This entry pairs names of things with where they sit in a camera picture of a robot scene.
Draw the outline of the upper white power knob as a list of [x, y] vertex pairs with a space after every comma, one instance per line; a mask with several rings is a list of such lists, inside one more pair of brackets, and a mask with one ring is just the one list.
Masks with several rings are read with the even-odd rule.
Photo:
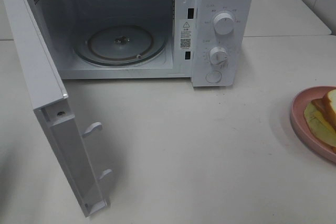
[[217, 34], [227, 35], [234, 30], [234, 15], [228, 11], [220, 12], [214, 16], [213, 25]]

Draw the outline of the white microwave oven body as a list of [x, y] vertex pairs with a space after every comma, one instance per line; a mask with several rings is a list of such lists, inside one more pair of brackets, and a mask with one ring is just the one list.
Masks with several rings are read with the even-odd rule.
[[[190, 78], [195, 87], [231, 86], [239, 58], [251, 0], [42, 0], [41, 8], [52, 39], [52, 59], [62, 80]], [[213, 18], [234, 15], [234, 30], [216, 33]], [[110, 17], [164, 17], [172, 21], [172, 36], [156, 57], [137, 65], [104, 67], [89, 63], [73, 50], [71, 35], [78, 22]], [[209, 51], [224, 47], [229, 56], [222, 66], [209, 61]], [[218, 83], [206, 81], [219, 71]]]

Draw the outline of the white timer knob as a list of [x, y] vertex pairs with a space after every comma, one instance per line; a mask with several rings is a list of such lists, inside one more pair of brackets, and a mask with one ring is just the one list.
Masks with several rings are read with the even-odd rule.
[[224, 47], [214, 47], [209, 51], [209, 61], [214, 66], [222, 66], [227, 62], [228, 52]]

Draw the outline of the pink round plate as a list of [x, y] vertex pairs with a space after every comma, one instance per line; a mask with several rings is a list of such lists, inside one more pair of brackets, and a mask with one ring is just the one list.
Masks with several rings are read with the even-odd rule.
[[291, 103], [290, 121], [295, 134], [306, 147], [335, 163], [335, 152], [312, 134], [304, 117], [304, 110], [311, 100], [322, 98], [333, 89], [333, 86], [316, 86], [299, 92]]

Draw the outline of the white microwave door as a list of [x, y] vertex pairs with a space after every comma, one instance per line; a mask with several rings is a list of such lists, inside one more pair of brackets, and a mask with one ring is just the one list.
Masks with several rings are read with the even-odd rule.
[[54, 47], [42, 0], [4, 0], [34, 114], [85, 217], [108, 205], [84, 139], [102, 124], [80, 132], [68, 92], [52, 59]]

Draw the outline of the toast sandwich with cheese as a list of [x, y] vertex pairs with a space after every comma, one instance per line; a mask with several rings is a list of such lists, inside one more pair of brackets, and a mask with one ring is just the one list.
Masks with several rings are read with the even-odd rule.
[[310, 132], [335, 152], [335, 89], [323, 98], [314, 99], [304, 110]]

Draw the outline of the round white door button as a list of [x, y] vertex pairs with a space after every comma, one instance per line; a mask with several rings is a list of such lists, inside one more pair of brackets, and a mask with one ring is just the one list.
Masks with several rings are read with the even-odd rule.
[[206, 75], [206, 81], [209, 83], [218, 83], [222, 78], [222, 74], [219, 71], [211, 71]]

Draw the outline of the glass microwave turntable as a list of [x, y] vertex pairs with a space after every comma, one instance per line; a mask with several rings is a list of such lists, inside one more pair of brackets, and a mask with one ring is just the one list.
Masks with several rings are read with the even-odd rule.
[[156, 57], [171, 36], [169, 18], [110, 17], [78, 22], [71, 39], [74, 52], [83, 60], [123, 67]]

